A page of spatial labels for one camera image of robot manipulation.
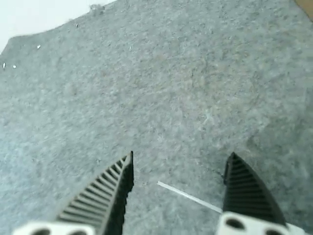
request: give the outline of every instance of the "screw hole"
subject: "screw hole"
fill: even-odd
[[[245,227],[243,225],[242,222],[240,222],[238,219],[228,219],[226,221],[226,224],[230,227],[233,227],[235,229],[240,229],[240,230],[244,230]]]
[[[50,235],[49,229],[39,229],[35,232],[33,232],[31,235]]]
[[[281,232],[273,230],[273,229],[269,229],[266,231],[266,235],[283,235]]]
[[[71,233],[69,235],[87,235],[87,233],[84,232],[84,231],[75,231],[75,232],[73,232],[73,233]]]

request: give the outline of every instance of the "ridged rubber pad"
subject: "ridged rubber pad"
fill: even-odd
[[[121,235],[126,198],[134,185],[133,152],[103,171],[57,216],[57,221],[88,224],[97,235]]]
[[[286,226],[285,218],[262,180],[238,155],[228,158],[223,211],[235,212]]]

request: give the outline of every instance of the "white background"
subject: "white background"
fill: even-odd
[[[18,35],[44,32],[115,0],[0,0],[0,53]]]

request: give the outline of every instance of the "thin white stick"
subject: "thin white stick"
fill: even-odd
[[[192,201],[194,201],[194,202],[196,202],[196,203],[199,203],[200,205],[203,205],[203,206],[205,206],[205,207],[207,207],[207,208],[209,208],[209,209],[211,209],[211,210],[214,210],[215,212],[222,213],[222,209],[221,209],[221,208],[218,208],[218,207],[216,207],[216,206],[213,206],[212,204],[207,203],[207,202],[205,202],[205,201],[203,201],[203,200],[201,200],[201,199],[199,199],[199,198],[196,198],[196,197],[194,197],[194,196],[191,196],[191,195],[189,195],[189,194],[187,194],[187,193],[185,193],[185,192],[183,192],[183,191],[180,191],[180,190],[178,190],[177,188],[174,188],[174,187],[172,187],[172,186],[169,186],[169,185],[167,185],[167,184],[165,184],[165,183],[162,183],[162,182],[160,182],[160,181],[158,181],[157,184],[158,184],[159,186],[163,187],[163,188],[166,188],[166,189],[172,191],[172,192],[178,193],[178,194],[180,194],[180,195],[182,195],[182,196],[184,196],[184,197],[186,197],[186,198],[188,198],[188,199],[190,199],[190,200],[192,200]]]

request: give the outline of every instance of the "gray felt surface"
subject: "gray felt surface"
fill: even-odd
[[[212,235],[217,213],[157,181],[220,207],[232,151],[312,233],[312,38],[291,0],[118,0],[12,38],[0,56],[0,234],[53,217],[130,150],[125,235]]]

